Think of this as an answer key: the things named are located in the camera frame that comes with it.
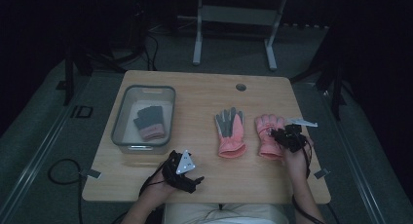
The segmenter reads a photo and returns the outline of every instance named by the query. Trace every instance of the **dark background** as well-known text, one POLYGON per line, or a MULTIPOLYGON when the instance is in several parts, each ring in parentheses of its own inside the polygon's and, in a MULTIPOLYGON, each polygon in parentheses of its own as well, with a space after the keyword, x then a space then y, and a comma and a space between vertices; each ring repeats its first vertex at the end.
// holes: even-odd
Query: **dark background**
MULTIPOLYGON (((2 134, 64 59, 67 46, 82 43, 98 53, 131 43, 138 24, 157 17, 174 29, 176 16, 195 16, 197 0, 0 0, 2 134)), ((277 8, 278 0, 205 0, 212 4, 277 8)), ((288 0, 282 23, 330 29, 321 60, 345 61, 345 79, 366 113, 410 200, 413 67, 413 0, 288 0)))

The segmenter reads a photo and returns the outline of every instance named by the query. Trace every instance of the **white tag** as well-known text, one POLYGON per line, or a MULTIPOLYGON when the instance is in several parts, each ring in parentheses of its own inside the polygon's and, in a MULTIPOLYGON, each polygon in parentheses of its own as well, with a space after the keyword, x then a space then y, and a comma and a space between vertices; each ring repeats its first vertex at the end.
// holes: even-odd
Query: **white tag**
POLYGON ((181 174, 192 170, 195 168, 191 157, 189 156, 188 150, 185 150, 182 154, 181 160, 179 162, 178 168, 176 169, 176 174, 181 174))
POLYGON ((296 125, 302 125, 302 126, 309 126, 309 127, 318 127, 319 125, 317 123, 310 123, 308 121, 305 121, 303 119, 287 119, 288 122, 296 125))

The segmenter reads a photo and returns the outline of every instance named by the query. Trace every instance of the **gray carpet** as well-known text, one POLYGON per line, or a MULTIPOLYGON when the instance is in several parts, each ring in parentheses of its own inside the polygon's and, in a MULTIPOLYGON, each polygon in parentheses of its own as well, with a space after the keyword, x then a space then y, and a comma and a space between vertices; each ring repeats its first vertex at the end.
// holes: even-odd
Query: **gray carpet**
MULTIPOLYGON (((160 72, 203 72, 240 75, 282 76, 291 78, 304 71, 325 31, 317 28, 298 30, 283 27, 277 35, 274 51, 279 69, 270 71, 264 45, 256 38, 218 35, 216 27, 204 38, 201 65, 192 65, 195 44, 193 28, 178 35, 161 34, 162 28, 151 30, 159 48, 155 65, 160 72)), ((146 41, 149 55, 156 51, 151 38, 146 41)), ((145 70, 147 58, 139 57, 134 62, 123 64, 127 69, 145 70)), ((64 93, 56 91, 57 82, 63 79, 63 66, 56 67, 44 85, 33 96, 30 103, 1 138, 1 204, 13 192, 21 172, 48 136, 49 129, 56 128, 56 119, 64 123, 58 126, 58 135, 53 138, 44 162, 27 185, 27 191, 15 205, 7 219, 1 223, 78 223, 77 184, 56 185, 47 176, 48 169, 56 161, 71 158, 81 168, 91 166, 97 145, 102 136, 114 98, 122 82, 122 75, 107 69, 97 69, 89 78, 76 77, 77 96, 71 105, 63 107, 64 93), (75 105, 92 106, 90 119, 70 118, 75 105)), ((325 178, 331 193, 331 206, 341 223, 410 223, 413 208, 397 183, 394 173, 383 154, 377 137, 360 107, 343 92, 347 105, 340 107, 341 122, 337 122, 329 111, 329 98, 314 88, 319 74, 293 85, 298 103, 305 119, 318 122, 316 129, 309 128, 316 143, 320 164, 331 173, 325 178), (361 170, 359 177, 356 166, 361 170), (365 200, 365 191, 371 192, 373 200, 365 200), (369 210, 377 206, 378 210, 369 210), (379 213, 378 219, 371 213, 379 213)), ((56 168, 56 178, 77 178, 76 168, 63 164, 56 168)), ((84 223, 111 223, 118 215, 128 210, 130 203, 82 202, 84 223)), ((327 205, 320 206, 328 223, 335 223, 327 205)), ((286 214, 292 218, 293 208, 285 206, 286 214)))

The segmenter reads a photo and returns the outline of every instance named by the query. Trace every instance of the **white shorts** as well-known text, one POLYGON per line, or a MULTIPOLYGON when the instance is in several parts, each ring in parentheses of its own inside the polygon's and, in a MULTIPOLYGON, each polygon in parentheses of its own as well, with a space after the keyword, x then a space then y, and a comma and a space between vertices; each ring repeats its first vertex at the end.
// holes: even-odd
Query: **white shorts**
POLYGON ((193 224, 217 218, 255 217, 287 224, 280 205, 226 204, 222 210, 218 204, 166 204, 164 224, 193 224))

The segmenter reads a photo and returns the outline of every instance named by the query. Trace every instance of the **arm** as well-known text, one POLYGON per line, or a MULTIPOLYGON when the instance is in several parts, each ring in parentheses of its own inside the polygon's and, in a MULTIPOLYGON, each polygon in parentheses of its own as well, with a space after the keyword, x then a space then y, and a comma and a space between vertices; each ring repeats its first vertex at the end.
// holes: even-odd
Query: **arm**
MULTIPOLYGON (((309 137, 307 137, 307 140, 309 141, 309 144, 312 146, 314 145, 313 141, 309 137)), ((309 157, 310 146, 307 144, 304 149, 307 153, 306 156, 309 157)), ((289 179, 291 180, 295 201, 306 213, 325 223, 307 182, 307 165, 304 158, 304 153, 302 150, 295 153, 291 153, 289 150, 284 148, 282 148, 282 150, 284 154, 285 166, 289 179)), ((313 223, 313 221, 303 216, 297 210, 295 210, 295 217, 297 223, 313 223)))
POLYGON ((125 216, 122 224, 143 224, 146 218, 157 206, 163 204, 165 200, 176 191, 164 181, 162 170, 160 170, 151 180, 151 184, 143 191, 142 195, 133 204, 125 216))

